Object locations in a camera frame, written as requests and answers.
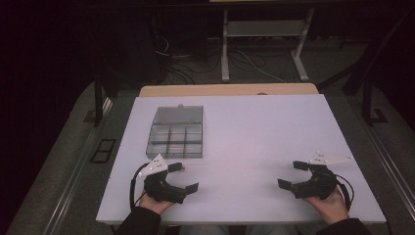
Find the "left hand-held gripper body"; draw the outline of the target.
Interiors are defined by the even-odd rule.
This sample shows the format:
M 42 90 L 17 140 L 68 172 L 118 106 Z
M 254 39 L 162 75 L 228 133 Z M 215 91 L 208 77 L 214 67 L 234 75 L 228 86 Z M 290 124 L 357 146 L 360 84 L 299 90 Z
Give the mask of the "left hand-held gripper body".
M 139 177 L 145 177 L 144 190 L 158 202 L 167 201 L 182 204 L 187 194 L 184 188 L 170 185 L 166 181 L 168 164 L 161 154 L 156 155 L 142 169 L 138 170 Z

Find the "light wooden table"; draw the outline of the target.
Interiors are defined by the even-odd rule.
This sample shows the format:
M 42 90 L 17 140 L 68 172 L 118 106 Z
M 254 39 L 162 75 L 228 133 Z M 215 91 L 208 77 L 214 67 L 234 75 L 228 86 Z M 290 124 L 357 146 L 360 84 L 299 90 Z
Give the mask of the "light wooden table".
M 245 96 L 318 94 L 312 83 L 253 83 L 204 85 L 153 85 L 140 90 L 140 97 Z

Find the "person's right hand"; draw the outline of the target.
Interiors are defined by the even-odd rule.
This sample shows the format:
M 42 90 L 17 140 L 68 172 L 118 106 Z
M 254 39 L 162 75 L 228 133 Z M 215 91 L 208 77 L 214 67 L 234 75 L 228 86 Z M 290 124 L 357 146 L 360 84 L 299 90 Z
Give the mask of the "person's right hand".
M 321 215 L 322 219 L 329 225 L 349 218 L 346 203 L 338 188 L 336 188 L 325 200 L 321 200 L 317 197 L 309 197 L 304 200 L 311 204 Z

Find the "person's left hand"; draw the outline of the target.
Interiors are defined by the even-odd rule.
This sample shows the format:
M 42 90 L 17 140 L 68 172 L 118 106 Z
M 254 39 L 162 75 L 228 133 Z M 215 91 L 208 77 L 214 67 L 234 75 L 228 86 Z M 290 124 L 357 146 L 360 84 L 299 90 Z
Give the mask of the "person's left hand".
M 173 206 L 173 203 L 167 201 L 158 202 L 151 198 L 147 193 L 144 193 L 140 199 L 139 206 L 162 215 L 168 208 Z

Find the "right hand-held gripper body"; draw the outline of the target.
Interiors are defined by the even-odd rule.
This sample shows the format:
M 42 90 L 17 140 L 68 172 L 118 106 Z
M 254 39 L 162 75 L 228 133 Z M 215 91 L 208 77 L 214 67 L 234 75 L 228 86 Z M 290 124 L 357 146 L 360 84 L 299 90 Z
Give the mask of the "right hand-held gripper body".
M 337 186 L 341 187 L 344 196 L 347 200 L 352 201 L 354 199 L 354 191 L 351 184 L 342 177 L 342 180 L 349 185 L 352 190 L 349 193 L 332 170 L 328 168 L 329 165 L 344 164 L 351 162 L 353 157 L 346 157 L 335 154 L 322 153 L 317 151 L 314 156 L 307 161 L 309 164 L 309 171 L 311 177 L 301 183 L 293 183 L 292 193 L 299 198 L 319 197 L 321 200 L 327 199 Z

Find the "white metal stand frame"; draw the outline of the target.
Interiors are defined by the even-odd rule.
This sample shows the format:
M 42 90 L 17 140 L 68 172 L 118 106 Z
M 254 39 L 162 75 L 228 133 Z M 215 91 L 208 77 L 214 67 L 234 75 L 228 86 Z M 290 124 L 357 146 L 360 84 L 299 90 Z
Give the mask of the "white metal stand frame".
M 228 38 L 235 37 L 288 37 L 296 36 L 299 39 L 297 47 L 291 51 L 301 81 L 309 81 L 300 54 L 311 25 L 314 8 L 307 10 L 303 20 L 262 20 L 262 21 L 230 21 L 228 11 L 223 12 L 222 26 L 222 53 L 221 77 L 223 82 L 230 80 L 228 62 Z

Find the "metal floor rail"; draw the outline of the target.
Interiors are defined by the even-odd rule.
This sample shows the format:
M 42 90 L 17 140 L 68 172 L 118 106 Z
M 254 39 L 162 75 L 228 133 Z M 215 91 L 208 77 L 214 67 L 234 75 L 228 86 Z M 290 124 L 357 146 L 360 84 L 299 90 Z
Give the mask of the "metal floor rail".
M 49 187 L 55 193 L 55 199 L 42 235 L 58 234 L 100 131 L 101 127 L 95 126 L 95 101 L 79 99 L 45 164 Z
M 353 97 L 348 97 L 347 101 L 349 102 L 351 108 L 356 114 L 360 125 L 369 136 L 372 145 L 376 149 L 380 162 L 383 168 L 385 169 L 388 177 L 390 178 L 397 194 L 399 195 L 401 201 L 404 203 L 412 219 L 415 220 L 415 194 L 410 189 L 408 183 L 406 182 L 401 172 L 397 168 L 395 162 L 392 159 L 391 153 L 387 150 L 387 148 L 381 141 L 381 138 L 379 137 L 374 126 L 362 117 L 361 107 L 358 101 Z

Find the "clear plastic compartment box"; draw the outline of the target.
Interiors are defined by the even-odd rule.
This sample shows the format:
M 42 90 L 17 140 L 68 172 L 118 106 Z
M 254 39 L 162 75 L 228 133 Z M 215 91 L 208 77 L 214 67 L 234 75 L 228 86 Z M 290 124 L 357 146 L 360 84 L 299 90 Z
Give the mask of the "clear plastic compartment box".
M 147 157 L 201 159 L 203 115 L 203 106 L 158 107 L 148 138 Z

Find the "black metal stand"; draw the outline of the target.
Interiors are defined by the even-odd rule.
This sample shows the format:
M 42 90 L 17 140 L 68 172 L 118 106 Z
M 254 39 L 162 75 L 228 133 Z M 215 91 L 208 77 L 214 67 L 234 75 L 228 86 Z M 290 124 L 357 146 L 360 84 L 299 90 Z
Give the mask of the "black metal stand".
M 353 66 L 344 92 L 354 95 L 363 86 L 362 115 L 372 125 L 386 120 L 380 111 L 371 117 L 372 90 L 377 86 L 415 130 L 415 6 L 397 17 L 377 22 L 375 29 L 372 40 Z
M 111 100 L 108 98 L 103 87 L 102 79 L 98 74 L 94 75 L 94 104 L 95 104 L 95 120 L 94 126 L 98 127 L 102 122 L 106 108 Z

